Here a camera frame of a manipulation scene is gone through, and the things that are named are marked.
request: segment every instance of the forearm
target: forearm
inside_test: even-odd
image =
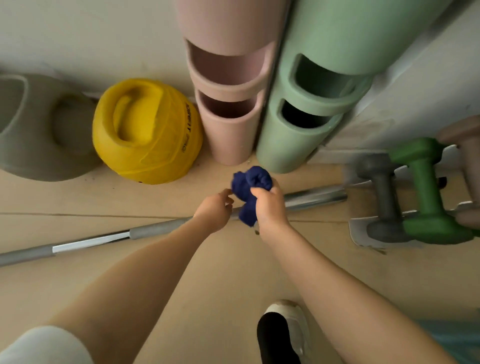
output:
[[[132,363],[209,233],[188,221],[115,264],[48,324],[76,335],[96,364]]]
[[[416,323],[291,227],[273,229],[265,240],[347,363],[455,363]]]

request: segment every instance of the hand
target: hand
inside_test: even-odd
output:
[[[267,231],[275,231],[279,227],[290,225],[282,190],[276,179],[272,178],[272,180],[273,187],[270,191],[259,187],[250,189],[257,198],[256,211],[261,235],[264,235]]]
[[[223,228],[232,214],[233,199],[229,197],[232,190],[226,188],[219,194],[208,196],[195,211],[193,218],[203,219],[211,228],[211,232]]]

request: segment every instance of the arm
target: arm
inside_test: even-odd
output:
[[[228,222],[229,194],[207,197],[191,220],[115,264],[47,325],[74,334],[96,364],[133,363],[197,248]]]
[[[454,364],[415,322],[315,249],[286,216],[283,194],[252,188],[261,238],[297,286],[340,356],[350,364]]]

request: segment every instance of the green dumbbell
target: green dumbbell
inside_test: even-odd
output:
[[[407,165],[412,174],[419,213],[405,219],[405,232],[429,244],[458,244],[473,239],[473,231],[445,212],[433,165],[445,146],[433,138],[418,138],[389,151],[392,162]]]

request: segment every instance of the dumbbell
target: dumbbell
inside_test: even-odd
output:
[[[418,138],[389,151],[394,163],[407,165],[419,204],[418,214],[403,221],[407,234],[430,244],[457,244],[473,239],[473,232],[445,212],[433,165],[442,159],[444,145],[433,138]]]
[[[471,229],[480,229],[480,115],[457,121],[437,134],[442,144],[456,144],[464,161],[465,180],[475,207],[459,211],[456,221]]]
[[[392,163],[387,154],[373,154],[358,161],[356,173],[371,180],[377,197],[380,221],[367,225],[367,235],[384,243],[404,243],[412,240],[402,225],[402,213],[398,205],[392,177],[400,164]]]

